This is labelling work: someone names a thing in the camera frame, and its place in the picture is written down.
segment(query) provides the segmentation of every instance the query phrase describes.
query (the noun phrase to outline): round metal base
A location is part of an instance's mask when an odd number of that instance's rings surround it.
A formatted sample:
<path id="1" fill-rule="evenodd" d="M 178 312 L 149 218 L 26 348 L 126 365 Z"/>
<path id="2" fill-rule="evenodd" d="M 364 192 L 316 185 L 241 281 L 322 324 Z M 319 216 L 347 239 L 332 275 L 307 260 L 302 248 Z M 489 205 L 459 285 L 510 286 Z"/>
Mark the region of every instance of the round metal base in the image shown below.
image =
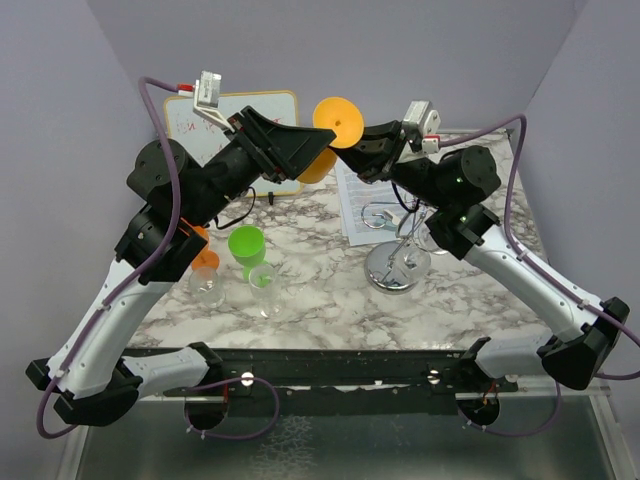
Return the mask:
<path id="1" fill-rule="evenodd" d="M 389 256 L 398 247 L 398 242 L 381 243 L 367 255 L 364 274 L 376 290 L 389 295 L 407 293 L 418 282 L 411 282 L 396 268 L 389 268 Z"/>

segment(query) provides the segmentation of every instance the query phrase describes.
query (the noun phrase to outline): paper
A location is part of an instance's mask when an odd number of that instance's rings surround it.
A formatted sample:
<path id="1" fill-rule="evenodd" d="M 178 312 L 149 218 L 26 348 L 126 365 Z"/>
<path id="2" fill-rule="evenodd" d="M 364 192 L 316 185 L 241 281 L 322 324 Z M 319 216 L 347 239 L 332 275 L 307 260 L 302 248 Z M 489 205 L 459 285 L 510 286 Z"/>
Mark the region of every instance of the paper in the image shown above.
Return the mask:
<path id="1" fill-rule="evenodd" d="M 378 182 L 373 185 L 364 183 L 347 167 L 342 160 L 335 166 L 338 194 L 340 195 L 340 212 L 343 222 L 343 233 L 349 237 L 349 245 L 368 245 L 372 243 L 389 242 L 396 239 L 395 230 L 372 229 L 362 221 L 362 207 L 370 202 L 389 202 L 390 205 L 372 205 L 366 209 L 369 223 L 378 221 L 371 214 L 381 213 L 383 209 L 390 210 L 402 218 L 405 214 L 398 204 L 391 189 L 390 182 Z"/>

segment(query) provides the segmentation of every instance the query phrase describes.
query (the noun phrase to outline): orange object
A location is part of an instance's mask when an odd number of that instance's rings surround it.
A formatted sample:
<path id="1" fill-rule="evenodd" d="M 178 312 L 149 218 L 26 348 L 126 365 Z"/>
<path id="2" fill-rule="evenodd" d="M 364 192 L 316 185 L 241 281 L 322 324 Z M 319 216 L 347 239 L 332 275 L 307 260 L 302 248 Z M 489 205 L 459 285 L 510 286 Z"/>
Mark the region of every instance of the orange object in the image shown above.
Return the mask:
<path id="1" fill-rule="evenodd" d="M 364 133 L 364 118 L 353 103 L 342 97 L 328 97 L 313 111 L 313 126 L 333 130 L 332 147 L 353 147 Z"/>
<path id="2" fill-rule="evenodd" d="M 338 156 L 329 148 L 325 148 L 297 180 L 302 183 L 318 183 L 336 164 Z"/>
<path id="3" fill-rule="evenodd" d="M 220 266 L 220 257 L 218 257 L 216 252 L 209 250 L 209 233 L 203 227 L 191 228 L 193 228 L 198 235 L 207 241 L 207 244 L 200 251 L 198 256 L 191 262 L 191 268 L 196 270 L 201 267 L 211 267 L 217 270 Z"/>

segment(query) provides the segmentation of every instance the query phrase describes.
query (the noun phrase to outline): green cup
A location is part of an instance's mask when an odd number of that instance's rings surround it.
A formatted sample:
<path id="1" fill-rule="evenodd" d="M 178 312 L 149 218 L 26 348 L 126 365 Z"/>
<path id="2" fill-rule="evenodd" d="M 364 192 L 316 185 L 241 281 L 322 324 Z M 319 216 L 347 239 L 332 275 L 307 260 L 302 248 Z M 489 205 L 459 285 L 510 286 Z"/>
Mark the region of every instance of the green cup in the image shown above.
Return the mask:
<path id="1" fill-rule="evenodd" d="M 244 268 L 245 280 L 249 277 L 251 269 L 264 261 L 267 253 L 264 235 L 262 231 L 253 225 L 244 225 L 236 228 L 227 240 L 229 251 Z"/>

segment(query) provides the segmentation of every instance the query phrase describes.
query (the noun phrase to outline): marble tabletop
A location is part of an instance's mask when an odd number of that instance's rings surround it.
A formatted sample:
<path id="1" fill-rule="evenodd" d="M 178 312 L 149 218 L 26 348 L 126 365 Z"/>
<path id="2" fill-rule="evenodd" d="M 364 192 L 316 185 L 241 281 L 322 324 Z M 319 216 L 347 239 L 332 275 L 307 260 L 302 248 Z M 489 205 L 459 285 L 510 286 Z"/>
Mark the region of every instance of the marble tabletop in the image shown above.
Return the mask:
<path id="1" fill-rule="evenodd" d="M 507 135 L 492 134 L 472 143 L 487 146 L 496 160 L 503 185 L 485 205 L 502 216 L 513 161 Z M 248 200 L 234 202 L 222 221 L 240 216 L 248 206 Z M 243 223 L 265 234 L 266 260 L 283 280 L 284 310 L 273 318 L 260 315 L 227 248 L 230 231 L 211 229 L 225 303 L 214 309 L 195 300 L 187 286 L 188 270 L 149 312 L 130 346 L 182 347 L 204 341 L 219 348 L 454 349 L 467 348 L 485 335 L 506 338 L 545 328 L 497 281 L 449 254 L 433 255 L 424 281 L 406 294 L 374 290 L 363 270 L 373 246 L 350 247 L 342 236 L 333 173 L 296 196 L 277 197 L 273 206 L 259 198 Z M 519 180 L 512 227 L 524 244 L 542 254 Z"/>

